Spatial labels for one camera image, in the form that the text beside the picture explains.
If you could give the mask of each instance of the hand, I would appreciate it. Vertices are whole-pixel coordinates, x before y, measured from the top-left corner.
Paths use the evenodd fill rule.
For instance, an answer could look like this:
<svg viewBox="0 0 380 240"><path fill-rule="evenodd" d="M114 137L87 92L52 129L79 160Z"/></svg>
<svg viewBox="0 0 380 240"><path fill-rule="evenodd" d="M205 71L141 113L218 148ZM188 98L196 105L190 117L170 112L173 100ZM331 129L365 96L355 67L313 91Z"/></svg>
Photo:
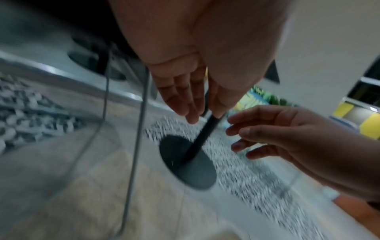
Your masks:
<svg viewBox="0 0 380 240"><path fill-rule="evenodd" d="M228 118L227 135L248 159L279 156L327 186L366 201L380 201L380 143L302 108L257 106Z"/></svg>
<svg viewBox="0 0 380 240"><path fill-rule="evenodd" d="M109 0L128 43L163 100L196 123L221 117L273 61L295 0Z"/></svg>

